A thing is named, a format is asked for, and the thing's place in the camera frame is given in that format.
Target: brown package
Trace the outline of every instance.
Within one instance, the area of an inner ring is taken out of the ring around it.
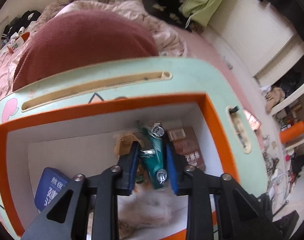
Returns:
[[[173,141],[176,153],[184,155],[190,165],[205,171],[205,164],[200,146],[194,134],[193,128],[184,127],[184,132],[186,135],[185,138]]]

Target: maroon corduroy fabric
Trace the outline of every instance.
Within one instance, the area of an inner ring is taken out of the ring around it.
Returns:
[[[13,91],[42,78],[110,60],[158,56],[150,31],[103,10],[68,12],[32,38],[14,73]]]

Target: white shelf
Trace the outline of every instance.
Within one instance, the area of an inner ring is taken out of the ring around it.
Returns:
[[[297,90],[295,90],[295,92],[292,93],[289,97],[287,97],[281,103],[274,106],[271,110],[271,115],[277,114],[279,111],[281,111],[283,108],[294,102],[303,94],[304,94],[304,83]]]
[[[293,140],[286,143],[285,150],[288,151],[290,149],[293,149],[294,147],[297,147],[304,143],[304,133],[302,133],[297,138],[294,138]]]

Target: crumpled bedding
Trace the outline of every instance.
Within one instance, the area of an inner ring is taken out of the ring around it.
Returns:
[[[58,14],[82,9],[108,10],[144,25],[151,31],[160,56],[179,57],[187,56],[188,54],[187,46],[185,42],[179,38],[178,33],[167,23],[149,15],[140,1],[112,1],[106,4],[97,1],[78,0],[68,5],[52,2],[46,6],[37,22],[27,28],[30,36],[25,44],[14,54],[6,52],[0,56],[0,100],[12,92],[13,76],[17,63],[37,30]]]

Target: open box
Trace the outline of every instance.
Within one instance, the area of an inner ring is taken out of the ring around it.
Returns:
[[[57,168],[70,178],[100,174],[117,163],[115,135],[136,131],[137,120],[161,121],[166,130],[192,126],[206,173],[227,172],[239,180],[228,139],[206,94],[129,98],[34,114],[0,125],[0,194],[17,235],[38,215],[34,195],[44,168]],[[175,233],[184,238],[187,197],[175,197],[173,204],[170,225],[138,230],[132,238]]]

